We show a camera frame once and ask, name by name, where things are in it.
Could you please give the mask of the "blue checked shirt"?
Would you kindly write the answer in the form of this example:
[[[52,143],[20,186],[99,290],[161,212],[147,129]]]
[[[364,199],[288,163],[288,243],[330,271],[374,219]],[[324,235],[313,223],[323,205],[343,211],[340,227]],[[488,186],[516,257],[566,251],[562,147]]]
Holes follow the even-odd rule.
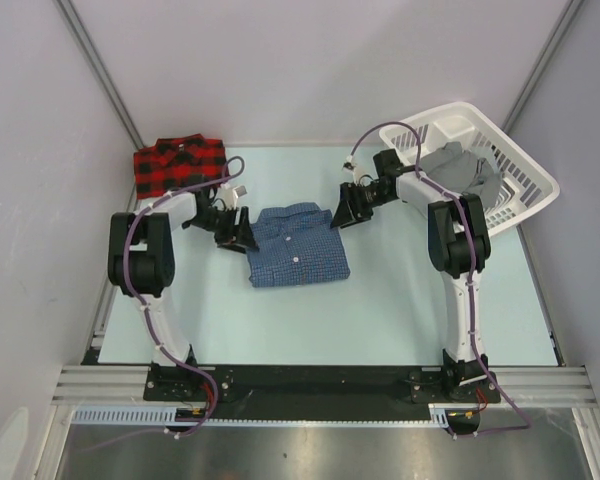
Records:
[[[346,280],[350,268],[333,216],[316,203],[263,209],[252,231],[258,245],[247,253],[255,288],[294,287]]]

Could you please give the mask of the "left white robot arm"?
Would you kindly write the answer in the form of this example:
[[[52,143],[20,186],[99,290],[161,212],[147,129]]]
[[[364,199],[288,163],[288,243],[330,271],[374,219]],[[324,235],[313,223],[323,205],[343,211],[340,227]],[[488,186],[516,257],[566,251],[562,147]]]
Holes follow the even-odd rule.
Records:
[[[111,217],[108,278],[133,299],[155,350],[145,386],[149,399],[167,393],[187,400],[210,388],[174,313],[172,234],[196,227],[212,233],[221,249],[256,251],[249,209],[238,205],[245,194],[244,186],[183,189],[166,193],[138,212]]]

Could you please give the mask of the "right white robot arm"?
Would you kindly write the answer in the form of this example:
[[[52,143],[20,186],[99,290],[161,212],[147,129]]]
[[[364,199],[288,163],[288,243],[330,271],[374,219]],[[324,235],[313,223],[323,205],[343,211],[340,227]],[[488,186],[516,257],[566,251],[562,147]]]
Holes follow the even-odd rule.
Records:
[[[347,157],[344,168],[353,179],[339,186],[331,226],[347,228],[369,221],[375,208],[392,201],[410,205],[425,217],[428,256],[441,274],[446,298],[440,388],[453,401],[475,399],[489,381],[478,293],[491,242],[481,199],[442,187],[419,167],[403,164],[394,150],[379,152],[373,161],[377,177],[365,183],[353,157]]]

